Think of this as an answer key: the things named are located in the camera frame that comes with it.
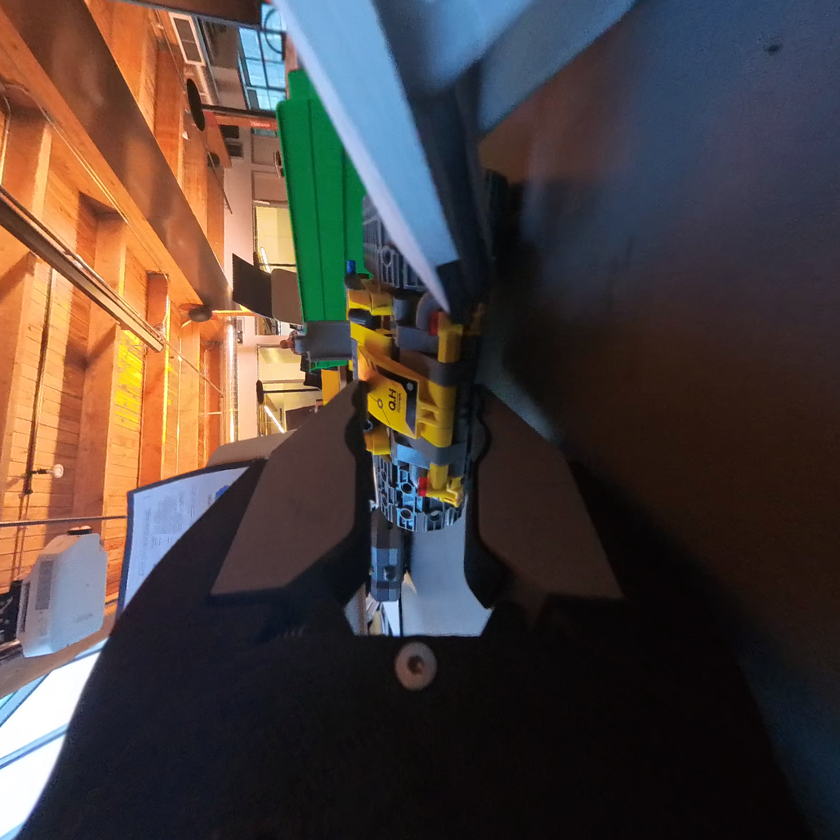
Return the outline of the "yellow brick tracked vehicle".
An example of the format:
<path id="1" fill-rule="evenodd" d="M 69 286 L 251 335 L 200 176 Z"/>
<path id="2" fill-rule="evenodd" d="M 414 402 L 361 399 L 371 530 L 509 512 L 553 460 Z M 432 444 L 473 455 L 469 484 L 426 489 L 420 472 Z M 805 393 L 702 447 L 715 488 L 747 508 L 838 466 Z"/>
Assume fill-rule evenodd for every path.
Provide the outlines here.
<path id="1" fill-rule="evenodd" d="M 364 267 L 348 268 L 354 376 L 365 383 L 364 441 L 375 503 L 394 527 L 446 529 L 465 508 L 474 462 L 475 378 L 487 307 L 467 320 L 442 309 L 362 199 Z"/>

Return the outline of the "printed instruction sheet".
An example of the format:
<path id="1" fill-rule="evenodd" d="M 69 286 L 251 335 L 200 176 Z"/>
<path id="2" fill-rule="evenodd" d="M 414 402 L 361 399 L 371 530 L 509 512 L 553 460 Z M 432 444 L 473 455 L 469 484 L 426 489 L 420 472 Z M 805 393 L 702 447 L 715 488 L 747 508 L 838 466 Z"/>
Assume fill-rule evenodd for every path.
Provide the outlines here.
<path id="1" fill-rule="evenodd" d="M 210 466 L 129 492 L 117 614 L 172 546 L 250 466 L 250 461 Z"/>

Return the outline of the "white wall appliance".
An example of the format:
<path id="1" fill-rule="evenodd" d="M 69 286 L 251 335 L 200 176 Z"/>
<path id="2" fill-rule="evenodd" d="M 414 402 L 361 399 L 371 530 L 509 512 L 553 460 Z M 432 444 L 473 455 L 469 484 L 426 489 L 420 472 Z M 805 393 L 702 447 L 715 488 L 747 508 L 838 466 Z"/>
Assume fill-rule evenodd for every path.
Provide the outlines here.
<path id="1" fill-rule="evenodd" d="M 100 536 L 89 528 L 47 543 L 22 583 L 16 635 L 23 656 L 58 653 L 100 630 L 108 562 Z"/>

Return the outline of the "metal ceiling rail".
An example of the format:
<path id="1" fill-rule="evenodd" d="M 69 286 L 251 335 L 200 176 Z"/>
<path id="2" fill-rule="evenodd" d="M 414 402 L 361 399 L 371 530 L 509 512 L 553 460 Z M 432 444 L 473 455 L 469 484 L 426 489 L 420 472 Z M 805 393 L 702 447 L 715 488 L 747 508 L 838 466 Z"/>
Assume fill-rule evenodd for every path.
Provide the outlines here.
<path id="1" fill-rule="evenodd" d="M 131 332 L 148 349 L 163 351 L 163 340 L 145 318 L 3 186 L 1 225 L 29 252 L 106 312 L 122 329 Z"/>

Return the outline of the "green plastic bin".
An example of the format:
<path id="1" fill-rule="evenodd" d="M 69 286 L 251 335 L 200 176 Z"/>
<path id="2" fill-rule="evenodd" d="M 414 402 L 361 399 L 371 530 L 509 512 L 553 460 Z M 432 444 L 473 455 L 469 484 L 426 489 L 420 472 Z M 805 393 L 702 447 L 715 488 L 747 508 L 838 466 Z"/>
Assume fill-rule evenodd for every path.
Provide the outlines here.
<path id="1" fill-rule="evenodd" d="M 348 264 L 350 289 L 369 280 L 364 186 L 305 70 L 289 73 L 276 119 L 303 321 L 345 320 Z"/>

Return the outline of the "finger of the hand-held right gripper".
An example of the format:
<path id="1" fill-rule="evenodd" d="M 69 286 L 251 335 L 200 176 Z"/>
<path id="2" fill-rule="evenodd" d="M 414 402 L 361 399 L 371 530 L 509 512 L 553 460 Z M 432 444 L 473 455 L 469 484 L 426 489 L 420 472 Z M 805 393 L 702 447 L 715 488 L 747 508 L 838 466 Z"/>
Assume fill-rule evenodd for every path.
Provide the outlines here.
<path id="1" fill-rule="evenodd" d="M 522 13 L 521 1 L 377 1 L 375 10 L 408 89 L 445 89 Z"/>
<path id="2" fill-rule="evenodd" d="M 458 251 L 372 2 L 279 1 L 304 69 L 395 244 L 451 313 L 438 268 Z"/>

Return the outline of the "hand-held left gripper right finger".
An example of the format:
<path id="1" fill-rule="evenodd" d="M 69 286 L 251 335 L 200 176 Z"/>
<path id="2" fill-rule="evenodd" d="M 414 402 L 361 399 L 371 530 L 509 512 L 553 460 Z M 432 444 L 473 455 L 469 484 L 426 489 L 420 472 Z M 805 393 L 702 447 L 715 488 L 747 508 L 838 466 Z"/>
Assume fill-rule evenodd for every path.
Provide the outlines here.
<path id="1" fill-rule="evenodd" d="M 619 602 L 623 592 L 570 464 L 498 396 L 478 391 L 465 580 L 493 607 L 516 591 Z"/>

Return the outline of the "grey desk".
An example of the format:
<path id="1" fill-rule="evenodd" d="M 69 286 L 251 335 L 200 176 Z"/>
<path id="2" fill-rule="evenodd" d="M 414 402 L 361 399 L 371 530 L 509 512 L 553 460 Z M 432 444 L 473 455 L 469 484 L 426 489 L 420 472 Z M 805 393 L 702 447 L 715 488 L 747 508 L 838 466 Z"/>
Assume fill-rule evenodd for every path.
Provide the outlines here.
<path id="1" fill-rule="evenodd" d="M 838 2 L 636 2 L 487 135 L 482 374 L 675 549 L 838 838 Z"/>

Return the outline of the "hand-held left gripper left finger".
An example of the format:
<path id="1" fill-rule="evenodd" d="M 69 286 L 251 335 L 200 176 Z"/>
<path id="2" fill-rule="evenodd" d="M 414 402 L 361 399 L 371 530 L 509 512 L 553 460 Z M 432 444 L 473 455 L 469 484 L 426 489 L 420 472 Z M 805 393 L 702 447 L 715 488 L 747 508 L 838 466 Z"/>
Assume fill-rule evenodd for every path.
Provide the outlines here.
<path id="1" fill-rule="evenodd" d="M 261 471 L 218 572 L 213 597 L 323 586 L 351 597 L 371 557 L 366 387 L 345 386 L 289 433 Z"/>

